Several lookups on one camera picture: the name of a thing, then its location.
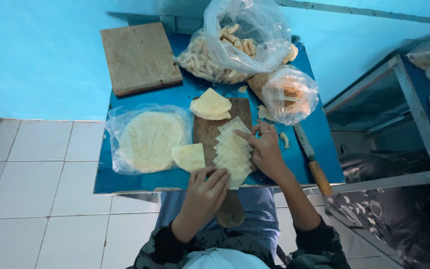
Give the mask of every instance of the hand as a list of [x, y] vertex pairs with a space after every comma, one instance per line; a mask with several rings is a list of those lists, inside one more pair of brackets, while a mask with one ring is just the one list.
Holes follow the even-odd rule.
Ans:
[[[212, 175], [205, 181], [207, 174]], [[173, 235], [188, 243], [220, 209], [225, 200], [230, 178], [226, 168], [209, 166], [190, 174], [182, 209], [172, 222]]]
[[291, 173], [281, 156], [275, 126], [262, 122], [253, 126], [251, 134], [238, 130], [234, 132], [254, 146], [253, 162], [278, 185], [287, 174]]

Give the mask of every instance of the blue wall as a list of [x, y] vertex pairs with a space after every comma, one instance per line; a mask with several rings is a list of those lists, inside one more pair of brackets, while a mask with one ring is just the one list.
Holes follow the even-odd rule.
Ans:
[[0, 117], [103, 120], [111, 91], [106, 12], [159, 14], [157, 1], [0, 0]]
[[323, 103], [330, 101], [394, 49], [430, 34], [430, 24], [281, 7], [301, 37]]
[[[166, 5], [171, 0], [160, 1]], [[393, 2], [396, 4], [378, 0], [323, 1], [430, 16], [430, 1]], [[183, 8], [184, 4], [193, 2], [176, 1], [187, 17], [203, 16], [201, 11], [194, 14], [193, 9]], [[430, 33], [430, 24], [425, 23], [281, 9], [293, 34], [299, 35], [306, 46], [323, 102], [393, 49]], [[0, 116], [104, 120], [111, 83], [99, 30], [127, 26], [126, 21], [106, 12], [158, 16], [159, 6], [157, 0], [0, 0]]]

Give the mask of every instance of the dark sleeve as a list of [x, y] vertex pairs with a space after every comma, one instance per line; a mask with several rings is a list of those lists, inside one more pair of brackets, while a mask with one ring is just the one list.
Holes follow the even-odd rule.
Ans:
[[179, 268], [177, 263], [184, 258], [188, 244], [178, 241], [169, 226], [152, 231], [149, 241], [140, 249], [134, 268], [158, 269]]
[[349, 268], [339, 234], [321, 218], [318, 227], [310, 231], [296, 229], [298, 250], [292, 253], [288, 268], [309, 268], [325, 265], [331, 268]]

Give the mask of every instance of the white tile floor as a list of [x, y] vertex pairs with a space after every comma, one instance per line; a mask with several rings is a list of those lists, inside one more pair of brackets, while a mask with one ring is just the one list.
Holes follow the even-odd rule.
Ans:
[[[0, 123], [0, 268], [124, 269], [133, 264], [161, 205], [92, 194], [103, 130], [103, 123]], [[296, 235], [282, 193], [275, 203], [278, 243], [293, 252]], [[392, 268], [346, 227], [332, 223], [324, 206], [316, 209], [340, 233], [353, 269]]]

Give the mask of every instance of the finger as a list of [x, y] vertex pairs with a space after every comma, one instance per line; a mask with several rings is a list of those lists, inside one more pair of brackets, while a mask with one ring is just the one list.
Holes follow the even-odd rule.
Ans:
[[239, 136], [239, 137], [241, 137], [241, 138], [243, 138], [243, 139], [247, 140], [247, 141], [248, 141], [248, 143], [250, 143], [250, 144], [254, 145], [255, 147], [256, 147], [257, 145], [259, 145], [259, 144], [260, 144], [260, 141], [258, 140], [258, 138], [254, 137], [254, 136], [253, 136], [253, 135], [251, 135], [251, 134], [244, 133], [244, 132], [239, 131], [239, 130], [235, 130], [235, 131], [233, 131], [233, 132], [234, 132], [237, 136]]
[[218, 169], [215, 171], [205, 182], [205, 189], [211, 190], [215, 184], [228, 173], [226, 168]]
[[258, 131], [258, 136], [262, 136], [268, 131], [268, 125], [266, 122], [259, 123], [251, 128], [251, 134], [256, 135]]
[[216, 170], [215, 166], [207, 166], [205, 168], [200, 169], [198, 172], [197, 180], [195, 181], [195, 183], [197, 183], [197, 184], [204, 183], [205, 179], [207, 178], [207, 174], [210, 172], [213, 172], [215, 170]]
[[260, 130], [260, 124], [254, 125], [251, 128], [251, 135], [256, 135], [259, 130]]
[[190, 177], [188, 178], [188, 187], [195, 184], [195, 181], [197, 180], [198, 170], [193, 171], [190, 173]]
[[258, 132], [258, 136], [262, 136], [266, 133], [269, 133], [270, 132], [269, 126], [270, 125], [267, 123], [260, 123], [260, 131]]
[[254, 149], [253, 151], [253, 162], [259, 166], [263, 162], [263, 159], [261, 158], [260, 151], [257, 149]]
[[270, 134], [273, 138], [278, 139], [278, 134], [275, 128], [275, 125], [268, 125], [268, 130], [270, 131]]
[[216, 201], [215, 204], [215, 209], [218, 211], [220, 209], [220, 206], [222, 206], [223, 201], [226, 198], [226, 195], [228, 194], [228, 188], [230, 187], [230, 185], [225, 184], [223, 190], [220, 193], [220, 196], [218, 196], [218, 200]]
[[225, 173], [217, 182], [216, 184], [213, 186], [211, 192], [214, 194], [215, 197], [218, 197], [221, 193], [221, 191], [223, 191], [223, 189], [226, 186], [226, 183], [228, 182], [228, 179], [230, 179], [230, 173]]

